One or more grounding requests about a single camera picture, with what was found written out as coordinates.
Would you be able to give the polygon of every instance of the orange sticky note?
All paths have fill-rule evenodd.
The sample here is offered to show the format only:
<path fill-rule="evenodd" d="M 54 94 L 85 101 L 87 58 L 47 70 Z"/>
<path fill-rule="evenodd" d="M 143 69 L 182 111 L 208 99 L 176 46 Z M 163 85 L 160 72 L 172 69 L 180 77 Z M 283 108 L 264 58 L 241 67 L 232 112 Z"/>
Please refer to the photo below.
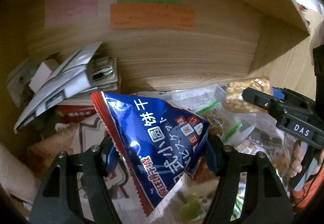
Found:
<path fill-rule="evenodd" d="M 110 5 L 112 29 L 164 28 L 193 31 L 193 9 L 170 4 L 115 3 Z"/>

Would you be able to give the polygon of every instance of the red square on package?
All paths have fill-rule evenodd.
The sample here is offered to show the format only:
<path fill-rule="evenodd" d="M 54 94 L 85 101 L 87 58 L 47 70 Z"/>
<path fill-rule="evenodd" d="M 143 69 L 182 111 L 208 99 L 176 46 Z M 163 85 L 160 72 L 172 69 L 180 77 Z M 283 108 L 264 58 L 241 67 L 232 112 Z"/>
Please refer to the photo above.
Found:
<path fill-rule="evenodd" d="M 195 133 L 191 134 L 187 139 L 192 146 L 195 146 L 199 140 L 198 136 Z"/>
<path fill-rule="evenodd" d="M 186 119 L 183 116 L 179 116 L 174 120 L 176 121 L 177 125 L 183 125 L 186 122 Z"/>
<path fill-rule="evenodd" d="M 188 118 L 188 121 L 190 122 L 191 125 L 196 125 L 198 124 L 200 121 L 197 117 L 195 116 L 191 116 Z"/>

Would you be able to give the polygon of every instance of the screw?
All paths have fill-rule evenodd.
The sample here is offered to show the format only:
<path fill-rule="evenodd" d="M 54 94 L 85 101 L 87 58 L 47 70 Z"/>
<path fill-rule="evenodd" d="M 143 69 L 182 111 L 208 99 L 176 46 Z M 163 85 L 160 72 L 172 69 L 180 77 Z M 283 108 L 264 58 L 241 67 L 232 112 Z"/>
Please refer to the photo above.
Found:
<path fill-rule="evenodd" d="M 260 157 L 260 158 L 265 158 L 266 157 L 265 153 L 263 153 L 261 151 L 257 152 L 257 156 Z"/>
<path fill-rule="evenodd" d="M 58 153 L 57 156 L 58 156 L 59 158 L 63 158 L 65 155 L 66 155 L 66 152 L 65 152 L 65 151 L 61 151 L 61 152 Z"/>
<path fill-rule="evenodd" d="M 94 145 L 94 146 L 91 146 L 91 151 L 92 152 L 96 152 L 100 149 L 100 146 L 99 145 Z"/>
<path fill-rule="evenodd" d="M 233 150 L 233 148 L 229 145 L 225 145 L 224 150 L 225 150 L 225 152 L 231 152 Z"/>

